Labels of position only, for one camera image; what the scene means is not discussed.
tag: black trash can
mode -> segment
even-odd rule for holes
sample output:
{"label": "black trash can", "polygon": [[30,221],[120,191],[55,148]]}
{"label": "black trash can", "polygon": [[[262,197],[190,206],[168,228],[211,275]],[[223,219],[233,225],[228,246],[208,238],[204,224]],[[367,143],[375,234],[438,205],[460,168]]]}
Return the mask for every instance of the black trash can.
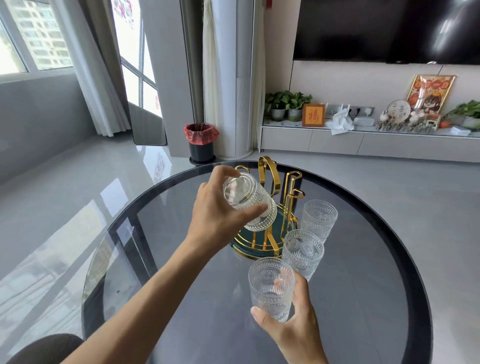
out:
{"label": "black trash can", "polygon": [[215,160],[213,154],[213,142],[220,133],[211,124],[199,123],[185,125],[183,128],[190,145],[190,163],[198,166],[212,163]]}

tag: television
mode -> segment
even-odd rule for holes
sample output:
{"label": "television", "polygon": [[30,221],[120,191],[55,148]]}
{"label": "television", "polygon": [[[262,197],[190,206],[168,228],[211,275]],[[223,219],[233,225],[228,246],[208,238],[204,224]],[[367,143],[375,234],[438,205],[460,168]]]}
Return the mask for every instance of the television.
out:
{"label": "television", "polygon": [[301,0],[293,59],[480,64],[480,0]]}

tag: floor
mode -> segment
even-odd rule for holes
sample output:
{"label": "floor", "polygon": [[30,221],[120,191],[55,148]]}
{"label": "floor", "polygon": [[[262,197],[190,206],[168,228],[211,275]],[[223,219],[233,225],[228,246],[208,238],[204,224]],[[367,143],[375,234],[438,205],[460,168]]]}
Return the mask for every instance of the floor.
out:
{"label": "floor", "polygon": [[[350,190],[398,234],[433,317],[433,363],[480,357],[480,167],[474,164],[266,152]],[[253,154],[248,159],[256,159]],[[0,186],[0,364],[52,333],[82,334],[92,254],[123,208],[191,168],[168,148],[94,137]]]}

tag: clear drinking glass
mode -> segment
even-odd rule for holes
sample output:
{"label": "clear drinking glass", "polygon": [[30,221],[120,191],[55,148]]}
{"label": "clear drinking glass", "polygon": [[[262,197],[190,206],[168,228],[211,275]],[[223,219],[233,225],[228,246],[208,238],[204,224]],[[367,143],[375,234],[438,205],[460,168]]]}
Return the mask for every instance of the clear drinking glass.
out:
{"label": "clear drinking glass", "polygon": [[278,258],[261,258],[250,267],[248,279],[252,304],[267,311],[275,320],[285,322],[295,287],[292,267]]}
{"label": "clear drinking glass", "polygon": [[310,280],[324,255],[324,245],[314,233],[292,230],[283,240],[282,260]]}
{"label": "clear drinking glass", "polygon": [[338,217],[338,212],[328,202],[322,200],[308,201],[303,207],[300,227],[317,235],[325,242]]}
{"label": "clear drinking glass", "polygon": [[246,229],[262,231],[275,221],[275,201],[252,175],[240,173],[240,177],[229,177],[223,184],[223,195],[236,210],[262,203],[268,205],[268,209],[263,214],[245,225]]}

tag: round glass table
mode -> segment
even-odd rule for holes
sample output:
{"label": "round glass table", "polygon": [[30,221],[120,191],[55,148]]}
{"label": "round glass table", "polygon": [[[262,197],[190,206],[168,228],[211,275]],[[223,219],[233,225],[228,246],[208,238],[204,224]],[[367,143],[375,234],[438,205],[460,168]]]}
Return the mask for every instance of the round glass table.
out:
{"label": "round glass table", "polygon": [[[245,165],[258,178],[257,162],[222,164]],[[208,181],[213,167],[197,167],[160,182],[126,207],[109,227],[85,281],[82,321],[86,338],[120,310],[183,241],[197,189]],[[299,170],[281,164],[277,169],[280,179]],[[309,283],[330,363],[429,363],[429,303],[402,242],[356,196],[322,177],[299,171],[305,198],[296,200],[293,213],[300,217],[303,205],[312,199],[325,200],[338,210],[324,257]],[[274,199],[281,202],[281,195]],[[250,315],[251,263],[230,245],[222,249],[187,292],[149,362],[286,363]]]}

